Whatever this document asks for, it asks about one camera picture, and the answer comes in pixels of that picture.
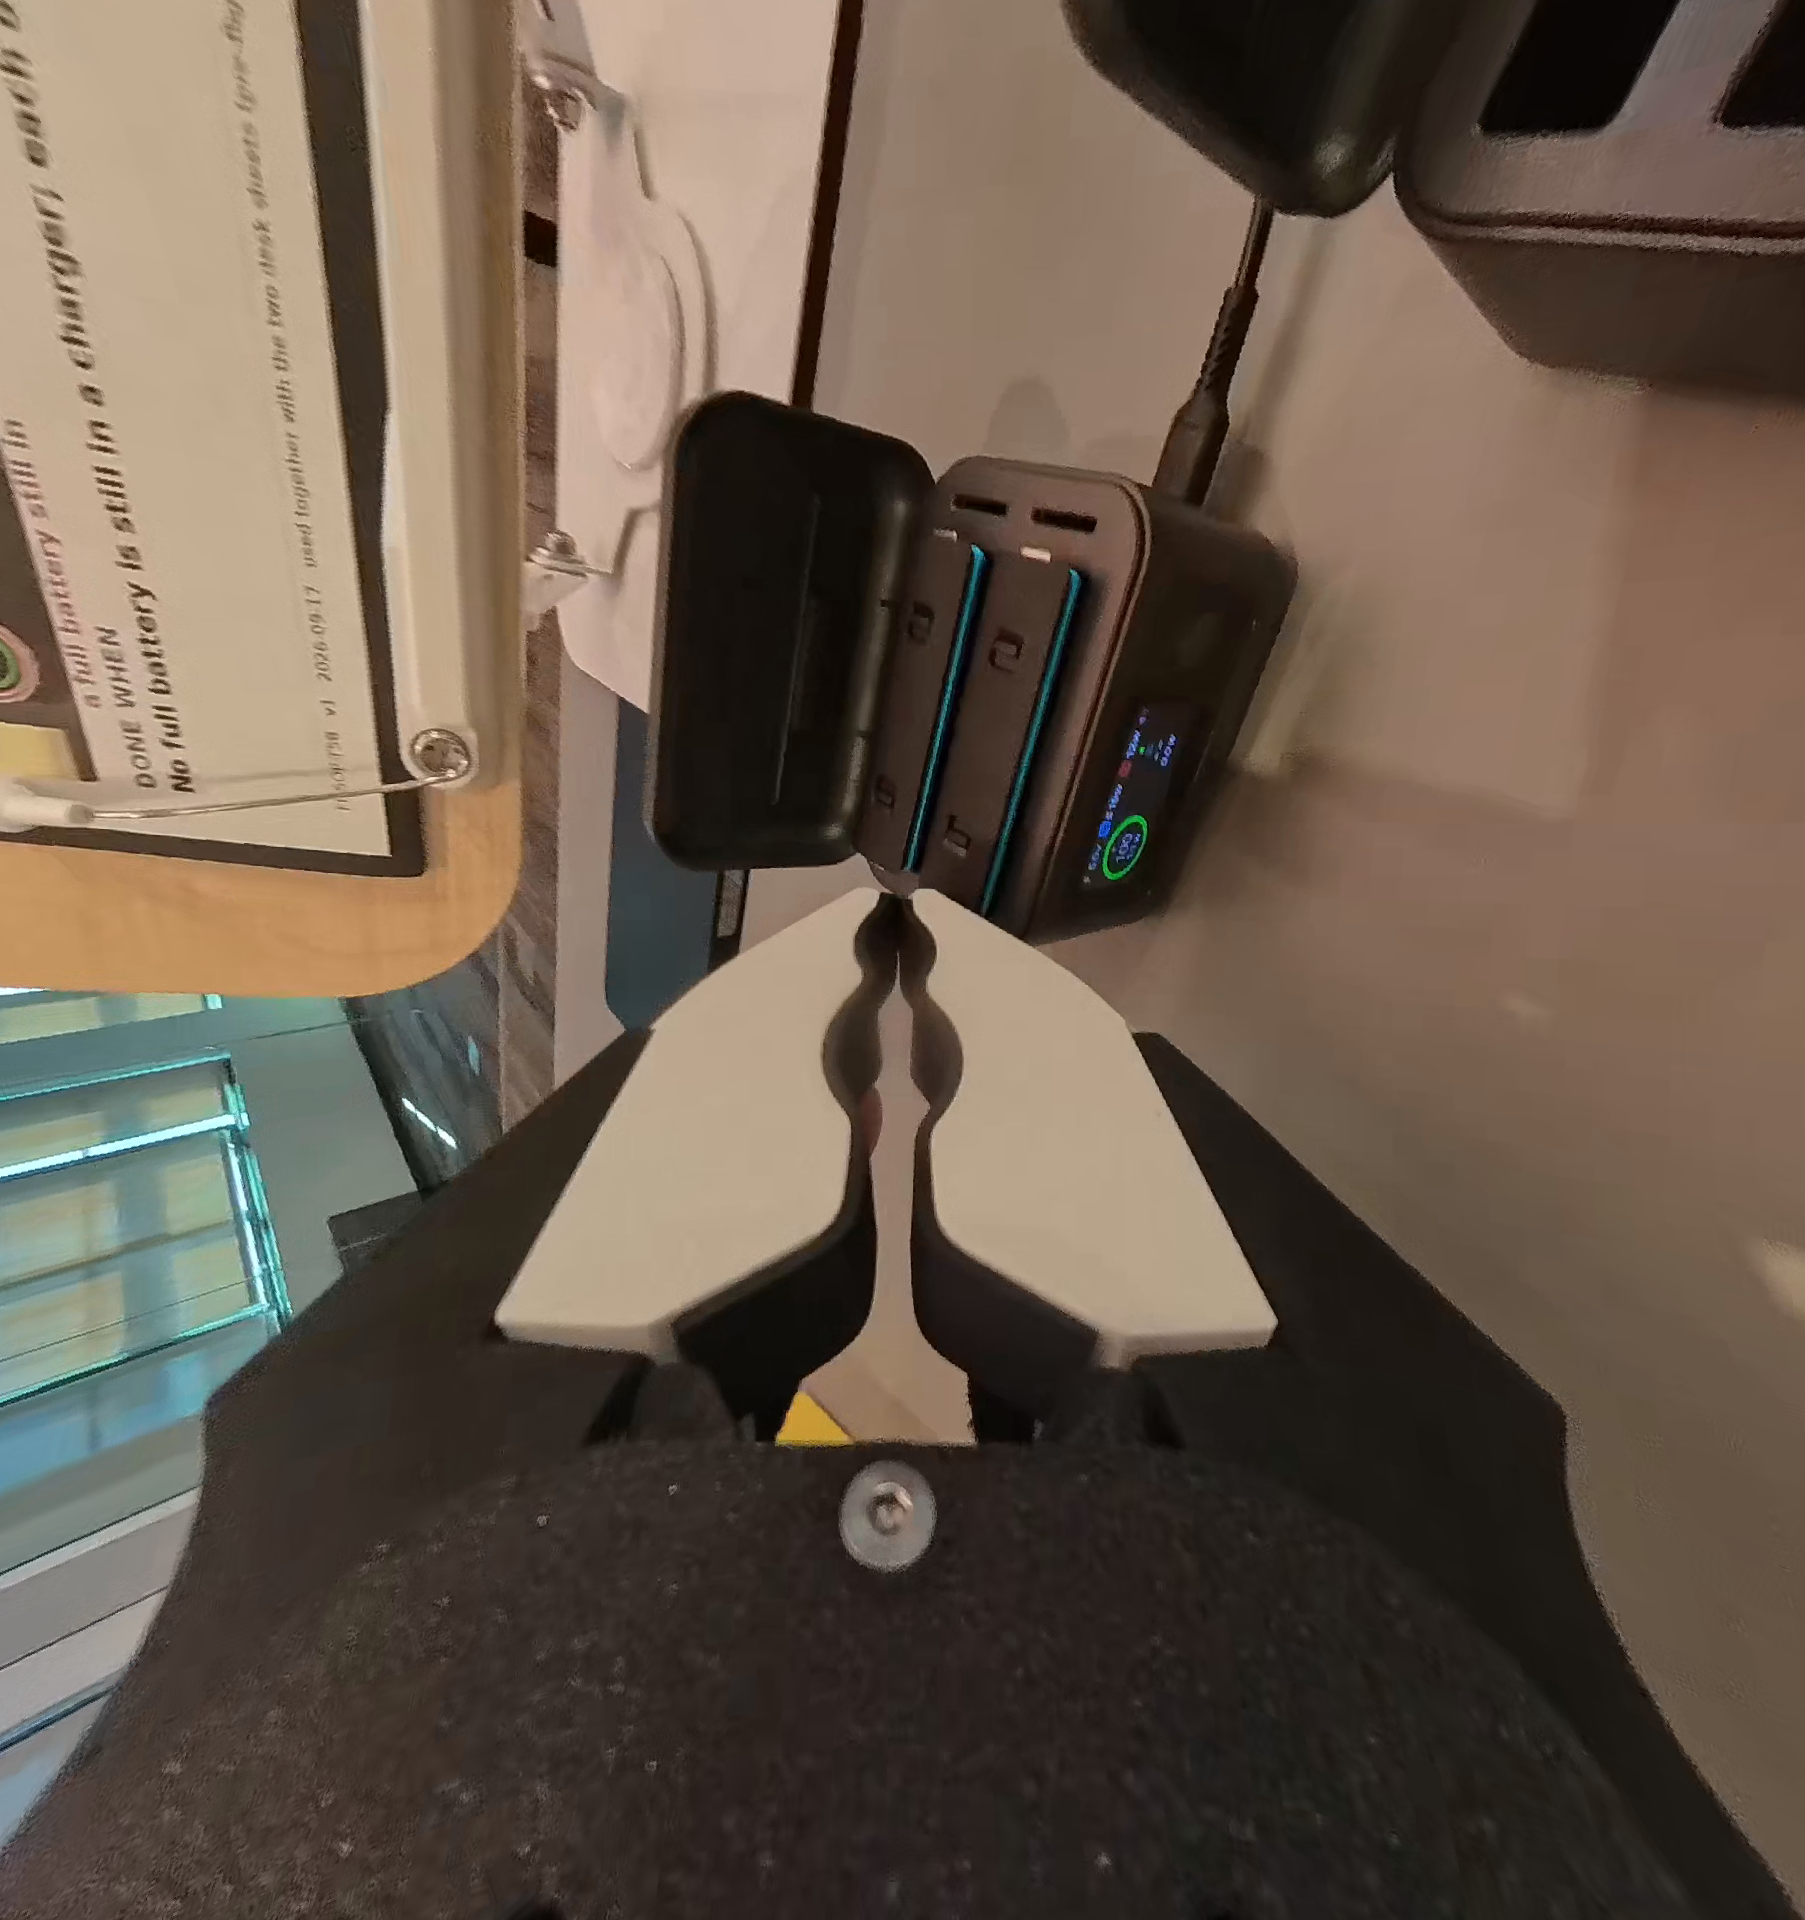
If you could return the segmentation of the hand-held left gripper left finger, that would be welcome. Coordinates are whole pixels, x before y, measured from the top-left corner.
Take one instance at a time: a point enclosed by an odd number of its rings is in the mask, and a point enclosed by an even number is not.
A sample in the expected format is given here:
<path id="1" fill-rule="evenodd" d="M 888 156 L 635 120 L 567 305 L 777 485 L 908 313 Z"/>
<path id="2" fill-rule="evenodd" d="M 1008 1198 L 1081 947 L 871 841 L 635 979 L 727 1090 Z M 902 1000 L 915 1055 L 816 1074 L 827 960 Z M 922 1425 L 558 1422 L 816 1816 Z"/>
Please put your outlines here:
<path id="1" fill-rule="evenodd" d="M 871 1312 L 880 1011 L 894 900 L 840 892 L 694 981 L 498 1289 L 506 1344 L 701 1366 L 781 1422 Z"/>

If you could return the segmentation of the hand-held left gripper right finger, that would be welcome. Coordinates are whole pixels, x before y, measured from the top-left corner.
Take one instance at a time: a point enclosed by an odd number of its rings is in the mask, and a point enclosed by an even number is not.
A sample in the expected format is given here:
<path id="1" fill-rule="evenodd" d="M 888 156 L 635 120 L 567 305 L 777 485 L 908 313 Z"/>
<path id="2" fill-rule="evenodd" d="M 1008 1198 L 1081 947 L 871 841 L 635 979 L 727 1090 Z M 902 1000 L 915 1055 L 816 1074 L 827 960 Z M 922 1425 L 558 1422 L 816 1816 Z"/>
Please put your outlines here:
<path id="1" fill-rule="evenodd" d="M 1008 1422 L 1086 1376 L 1253 1356 L 1281 1312 L 1242 1253 L 1132 1024 L 1049 949 L 915 892 L 915 1314 Z"/>

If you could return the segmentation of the black battery charger case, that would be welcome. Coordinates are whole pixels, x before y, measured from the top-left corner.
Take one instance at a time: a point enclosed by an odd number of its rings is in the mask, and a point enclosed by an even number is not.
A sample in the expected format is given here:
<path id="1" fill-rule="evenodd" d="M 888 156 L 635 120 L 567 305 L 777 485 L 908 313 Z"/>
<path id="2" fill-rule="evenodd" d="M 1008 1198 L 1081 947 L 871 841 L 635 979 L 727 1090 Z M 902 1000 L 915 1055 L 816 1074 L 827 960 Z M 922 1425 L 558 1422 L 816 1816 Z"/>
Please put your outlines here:
<path id="1" fill-rule="evenodd" d="M 1508 351 L 1805 400 L 1805 0 L 1066 0 L 1282 219 L 1398 213 Z"/>
<path id="2" fill-rule="evenodd" d="M 1004 455 L 934 475 L 902 434 L 754 390 L 694 405 L 670 447 L 656 845 L 701 872 L 865 858 L 894 601 L 934 527 L 973 535 L 989 565 L 1040 548 L 1086 581 L 1008 872 L 975 917 L 1025 947 L 1148 917 L 1225 782 L 1299 565 L 1132 475 Z M 918 869 L 865 869 L 943 892 L 940 841 L 943 774 Z"/>

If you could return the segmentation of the printed instruction sheet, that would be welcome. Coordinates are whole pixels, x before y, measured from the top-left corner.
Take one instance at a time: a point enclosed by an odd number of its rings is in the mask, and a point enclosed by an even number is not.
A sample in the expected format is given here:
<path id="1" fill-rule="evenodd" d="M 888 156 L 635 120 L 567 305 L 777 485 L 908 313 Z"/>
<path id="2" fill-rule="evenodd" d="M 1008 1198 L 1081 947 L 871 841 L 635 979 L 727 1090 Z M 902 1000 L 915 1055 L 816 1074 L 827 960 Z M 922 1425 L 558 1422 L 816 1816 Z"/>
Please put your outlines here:
<path id="1" fill-rule="evenodd" d="M 0 0 L 0 827 L 424 872 L 359 6 Z"/>

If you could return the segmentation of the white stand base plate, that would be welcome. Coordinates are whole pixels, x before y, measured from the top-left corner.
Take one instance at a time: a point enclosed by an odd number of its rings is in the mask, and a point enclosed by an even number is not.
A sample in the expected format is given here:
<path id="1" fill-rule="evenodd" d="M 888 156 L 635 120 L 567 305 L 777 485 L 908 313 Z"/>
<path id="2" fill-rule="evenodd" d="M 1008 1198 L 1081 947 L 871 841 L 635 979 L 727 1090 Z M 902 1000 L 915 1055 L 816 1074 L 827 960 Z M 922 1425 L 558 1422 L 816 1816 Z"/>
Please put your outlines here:
<path id="1" fill-rule="evenodd" d="M 551 619 L 580 676 L 650 705 L 676 425 L 787 400 L 837 6 L 551 0 L 522 36 L 621 90 L 616 131 L 551 131 L 551 527 L 616 565 Z"/>

